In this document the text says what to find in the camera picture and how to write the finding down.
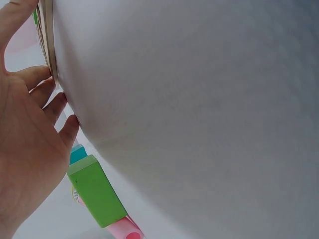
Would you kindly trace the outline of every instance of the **skin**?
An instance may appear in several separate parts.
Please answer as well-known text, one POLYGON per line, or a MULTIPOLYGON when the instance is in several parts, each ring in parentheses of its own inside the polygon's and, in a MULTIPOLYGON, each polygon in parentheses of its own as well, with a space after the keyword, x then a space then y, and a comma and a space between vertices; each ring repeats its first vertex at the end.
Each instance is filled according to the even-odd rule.
POLYGON ((30 17, 37 0, 12 0, 0 10, 0 238, 9 239, 64 177, 79 129, 70 116, 54 129, 67 100, 48 67, 8 72, 4 51, 30 17))

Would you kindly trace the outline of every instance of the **white curved surface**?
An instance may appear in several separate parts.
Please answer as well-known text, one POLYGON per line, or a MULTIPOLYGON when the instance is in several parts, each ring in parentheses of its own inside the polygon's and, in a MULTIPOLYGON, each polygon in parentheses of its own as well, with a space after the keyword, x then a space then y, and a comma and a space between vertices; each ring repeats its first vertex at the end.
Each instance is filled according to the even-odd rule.
POLYGON ((61 85, 148 239, 317 238, 318 6, 54 1, 61 85))

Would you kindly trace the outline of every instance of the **colorful toy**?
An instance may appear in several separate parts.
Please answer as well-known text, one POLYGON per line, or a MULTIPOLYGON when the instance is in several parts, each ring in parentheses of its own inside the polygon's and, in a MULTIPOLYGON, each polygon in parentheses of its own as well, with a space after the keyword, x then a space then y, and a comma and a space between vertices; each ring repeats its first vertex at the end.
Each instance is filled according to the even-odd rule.
POLYGON ((85 206, 104 228, 124 218, 127 212, 98 160, 93 155, 85 156, 84 152, 81 145, 72 151, 67 174, 85 206))

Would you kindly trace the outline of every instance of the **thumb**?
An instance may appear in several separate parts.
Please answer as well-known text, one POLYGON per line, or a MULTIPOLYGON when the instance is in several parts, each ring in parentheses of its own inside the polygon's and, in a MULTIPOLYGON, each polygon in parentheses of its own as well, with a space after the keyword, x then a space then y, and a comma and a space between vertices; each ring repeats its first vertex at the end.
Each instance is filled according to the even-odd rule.
POLYGON ((38 0, 11 0, 0 9, 0 50, 30 17, 38 0))

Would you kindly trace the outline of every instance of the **pink object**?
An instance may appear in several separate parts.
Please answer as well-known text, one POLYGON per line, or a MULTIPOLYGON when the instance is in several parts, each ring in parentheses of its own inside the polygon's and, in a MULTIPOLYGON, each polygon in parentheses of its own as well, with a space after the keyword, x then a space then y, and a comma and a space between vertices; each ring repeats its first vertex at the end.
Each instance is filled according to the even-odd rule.
POLYGON ((21 50, 27 49, 37 43, 37 32, 33 17, 31 16, 13 35, 6 48, 6 52, 16 53, 21 50))
POLYGON ((143 239, 142 231, 128 218, 122 218, 106 227, 116 239, 143 239))

